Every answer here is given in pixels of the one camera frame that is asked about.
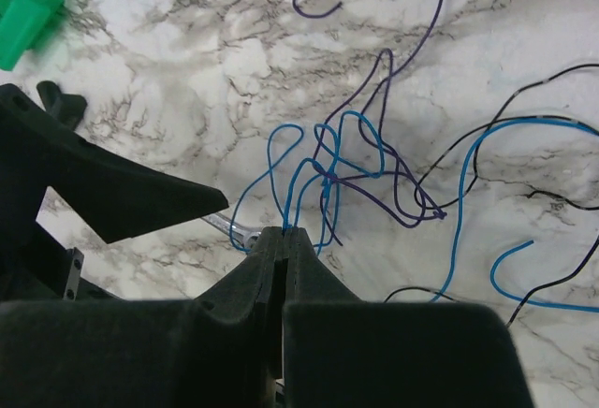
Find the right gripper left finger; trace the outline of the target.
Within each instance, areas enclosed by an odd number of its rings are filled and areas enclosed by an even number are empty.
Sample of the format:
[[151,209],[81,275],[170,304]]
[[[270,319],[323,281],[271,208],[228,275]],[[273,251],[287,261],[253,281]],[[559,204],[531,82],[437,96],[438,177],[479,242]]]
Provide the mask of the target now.
[[283,374],[286,233],[196,299],[27,300],[1,291],[5,407],[270,407]]

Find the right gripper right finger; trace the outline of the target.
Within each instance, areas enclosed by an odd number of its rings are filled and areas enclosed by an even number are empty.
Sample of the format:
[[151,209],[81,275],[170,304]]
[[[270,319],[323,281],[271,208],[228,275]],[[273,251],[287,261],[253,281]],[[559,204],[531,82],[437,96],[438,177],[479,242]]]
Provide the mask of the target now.
[[366,302],[282,234],[285,401],[290,407],[530,407],[518,352],[492,309]]

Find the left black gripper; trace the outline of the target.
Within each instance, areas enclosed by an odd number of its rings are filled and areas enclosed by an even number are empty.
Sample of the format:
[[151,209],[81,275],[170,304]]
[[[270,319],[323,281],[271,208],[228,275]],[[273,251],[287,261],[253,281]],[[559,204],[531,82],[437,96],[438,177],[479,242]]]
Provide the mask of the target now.
[[80,137],[17,86],[1,88],[1,300],[115,299],[82,277],[84,254],[37,222],[52,188],[106,243],[216,213],[223,193]]

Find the green plastic bin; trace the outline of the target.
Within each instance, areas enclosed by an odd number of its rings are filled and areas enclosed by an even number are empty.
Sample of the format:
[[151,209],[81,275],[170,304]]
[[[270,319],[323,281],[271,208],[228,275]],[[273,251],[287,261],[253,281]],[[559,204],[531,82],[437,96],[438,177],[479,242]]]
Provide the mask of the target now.
[[12,70],[56,25],[65,0],[1,0],[1,68]]

